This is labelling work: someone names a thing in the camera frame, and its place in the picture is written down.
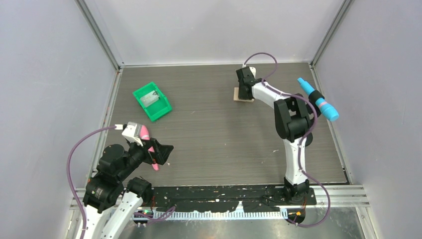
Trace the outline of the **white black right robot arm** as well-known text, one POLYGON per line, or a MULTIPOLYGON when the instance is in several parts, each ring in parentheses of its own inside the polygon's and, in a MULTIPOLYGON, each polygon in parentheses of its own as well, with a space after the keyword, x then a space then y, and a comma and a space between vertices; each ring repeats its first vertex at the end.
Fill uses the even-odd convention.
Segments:
POLYGON ((301 202, 310 191, 305 147, 313 121, 302 95, 282 92, 256 78, 255 74, 253 67, 243 66, 236 70, 238 88, 234 99, 244 102, 260 100, 273 109, 276 132, 283 140, 286 153, 283 199, 294 205, 301 202))

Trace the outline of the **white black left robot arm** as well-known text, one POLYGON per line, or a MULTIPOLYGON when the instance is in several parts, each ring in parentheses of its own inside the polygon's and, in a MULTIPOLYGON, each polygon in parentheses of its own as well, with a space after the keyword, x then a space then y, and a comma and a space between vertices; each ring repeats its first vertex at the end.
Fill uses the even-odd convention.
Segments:
POLYGON ((165 164, 174 147, 154 138, 127 144, 128 149, 112 144, 103 150, 97 174, 88 180, 83 198, 76 197, 82 216, 81 239, 117 238, 137 208, 152 202, 150 182, 134 177, 123 183, 142 163, 165 164))

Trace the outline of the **green plastic bin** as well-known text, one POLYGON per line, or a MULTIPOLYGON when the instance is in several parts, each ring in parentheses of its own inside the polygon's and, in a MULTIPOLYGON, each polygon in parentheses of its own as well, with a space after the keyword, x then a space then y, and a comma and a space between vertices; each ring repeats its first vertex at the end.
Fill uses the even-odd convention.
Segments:
POLYGON ((152 122, 159 120, 173 109, 167 97, 154 82, 146 84, 132 94, 152 122))

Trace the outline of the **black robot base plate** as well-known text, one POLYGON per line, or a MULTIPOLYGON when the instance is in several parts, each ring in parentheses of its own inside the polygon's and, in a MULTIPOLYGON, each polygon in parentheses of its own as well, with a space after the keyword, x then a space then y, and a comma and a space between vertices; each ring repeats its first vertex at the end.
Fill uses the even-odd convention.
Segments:
POLYGON ((246 212, 274 212, 278 206, 293 208, 317 204, 311 188, 305 196, 286 200, 283 185, 225 185, 154 187, 151 201, 143 203, 148 209, 176 212, 233 212, 243 206, 246 212))

